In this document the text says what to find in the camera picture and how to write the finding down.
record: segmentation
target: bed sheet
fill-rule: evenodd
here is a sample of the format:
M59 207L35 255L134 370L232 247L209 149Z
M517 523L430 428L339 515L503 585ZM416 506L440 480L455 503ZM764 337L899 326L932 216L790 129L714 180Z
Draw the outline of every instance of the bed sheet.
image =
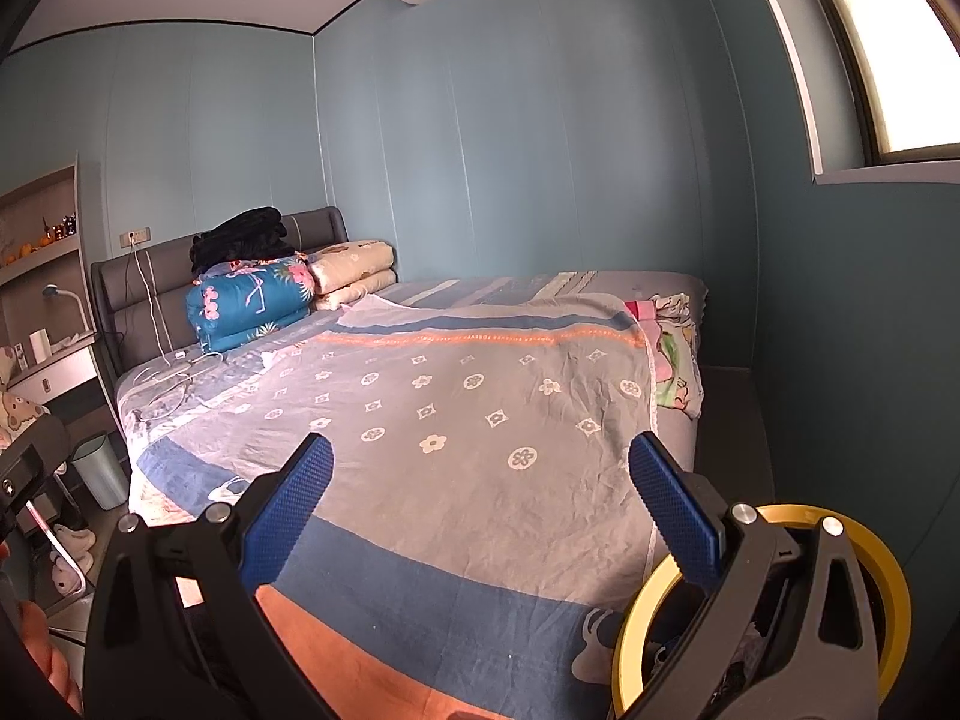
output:
M622 301L683 290L699 319L683 279L400 284L198 362L185 397L149 403L132 371L131 510L195 517L321 432L334 481L257 597L344 720L599 720L621 611L664 552L626 448L656 418L689 469L696 432L651 410L652 344Z

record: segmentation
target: bed headboard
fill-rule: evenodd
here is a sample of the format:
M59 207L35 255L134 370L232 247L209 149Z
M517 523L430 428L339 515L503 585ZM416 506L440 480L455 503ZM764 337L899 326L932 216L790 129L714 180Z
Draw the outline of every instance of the bed headboard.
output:
M287 228L284 240L297 251L314 252L347 240L344 218L332 206L285 215L283 224ZM137 262L147 283L157 292L154 313L164 350L170 348L167 332L175 349L197 342L197 335L186 319L184 303L186 293L193 286L191 245L193 236L187 235L141 248L138 260L134 260L131 253L90 266L97 327L103 333L104 346L117 377L160 355L150 319L150 302ZM158 302L166 330L157 312Z

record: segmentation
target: trash can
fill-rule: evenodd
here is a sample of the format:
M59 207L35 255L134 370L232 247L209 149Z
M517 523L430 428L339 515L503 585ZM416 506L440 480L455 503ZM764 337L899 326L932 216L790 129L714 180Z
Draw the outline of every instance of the trash can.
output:
M130 496L130 482L106 433L78 446L72 463L101 509L114 509Z

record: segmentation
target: white slipper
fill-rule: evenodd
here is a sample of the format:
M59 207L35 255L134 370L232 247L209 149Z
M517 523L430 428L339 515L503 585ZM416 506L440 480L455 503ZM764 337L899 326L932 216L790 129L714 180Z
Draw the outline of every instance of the white slipper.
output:
M97 543L97 536L93 531L71 531L64 525L54 525L54 536L74 560L77 560L84 552L89 552L93 545ZM51 550L50 560L56 560L57 557L59 557L58 554Z
M93 555L90 552L84 552L83 555L74 557L74 560L80 567L80 571L85 574L93 568ZM59 555L56 556L51 578L54 581L56 592L61 595L69 595L80 586L80 577L77 576L77 572Z

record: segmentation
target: human hand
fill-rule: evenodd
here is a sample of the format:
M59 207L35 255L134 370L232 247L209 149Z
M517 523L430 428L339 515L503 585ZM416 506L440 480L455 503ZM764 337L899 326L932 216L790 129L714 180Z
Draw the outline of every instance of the human hand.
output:
M10 556L10 548L0 542L0 560ZM80 714L83 704L80 702L80 688L70 677L70 666L61 653L50 642L50 630L47 627L47 615L42 608L30 601L20 602L20 641L34 663L47 678L54 690L59 693L74 712Z

